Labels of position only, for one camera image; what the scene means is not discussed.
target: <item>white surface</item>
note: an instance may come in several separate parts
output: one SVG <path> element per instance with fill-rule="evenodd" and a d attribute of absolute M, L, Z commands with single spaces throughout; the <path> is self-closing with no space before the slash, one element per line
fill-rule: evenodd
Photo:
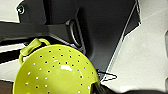
<path fill-rule="evenodd" d="M 167 0 L 139 0 L 142 24 L 123 41 L 111 73 L 116 80 L 103 82 L 117 92 L 133 89 L 165 91 L 168 59 L 165 33 L 168 30 Z"/>
<path fill-rule="evenodd" d="M 0 0 L 0 21 L 18 23 L 16 8 L 21 1 L 23 0 Z"/>

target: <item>yellow colander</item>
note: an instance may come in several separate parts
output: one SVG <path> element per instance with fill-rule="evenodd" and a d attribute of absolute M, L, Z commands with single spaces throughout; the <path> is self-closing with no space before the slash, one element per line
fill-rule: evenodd
<path fill-rule="evenodd" d="M 47 46 L 31 53 L 41 42 Z M 90 94 L 93 83 L 100 86 L 92 63 L 72 47 L 36 38 L 20 53 L 13 94 Z"/>

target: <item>colander holes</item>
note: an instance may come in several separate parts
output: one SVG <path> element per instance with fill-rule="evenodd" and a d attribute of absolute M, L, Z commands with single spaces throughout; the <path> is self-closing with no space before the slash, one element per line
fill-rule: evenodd
<path fill-rule="evenodd" d="M 28 85 L 28 83 L 25 83 L 25 85 L 27 86 L 27 85 Z"/>
<path fill-rule="evenodd" d="M 39 77 L 36 77 L 36 79 L 38 80 L 38 79 L 39 79 Z"/>
<path fill-rule="evenodd" d="M 90 86 L 88 86 L 88 89 L 90 89 Z"/>
<path fill-rule="evenodd" d="M 28 72 L 27 75 L 30 75 L 30 72 Z"/>

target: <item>floor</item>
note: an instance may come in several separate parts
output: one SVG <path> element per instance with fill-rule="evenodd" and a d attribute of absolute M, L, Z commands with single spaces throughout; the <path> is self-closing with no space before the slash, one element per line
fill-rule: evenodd
<path fill-rule="evenodd" d="M 20 1 L 1 0 L 0 21 L 19 22 L 15 9 Z M 165 91 L 165 80 L 168 77 L 165 47 L 168 0 L 139 0 L 139 4 L 142 24 L 124 38 L 115 62 L 109 66 L 109 71 L 118 78 L 102 82 L 116 92 L 132 89 Z M 2 46 L 0 52 L 23 47 L 23 44 Z M 14 81 L 19 67 L 18 60 L 1 64 L 0 79 Z"/>

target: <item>colander handle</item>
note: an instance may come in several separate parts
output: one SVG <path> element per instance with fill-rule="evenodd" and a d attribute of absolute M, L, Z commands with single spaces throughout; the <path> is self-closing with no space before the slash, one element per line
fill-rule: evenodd
<path fill-rule="evenodd" d="M 23 57 L 29 55 L 35 48 L 39 47 L 41 44 L 45 43 L 47 46 L 50 45 L 50 42 L 43 38 L 35 38 L 28 46 L 20 50 L 19 62 L 22 65 Z"/>

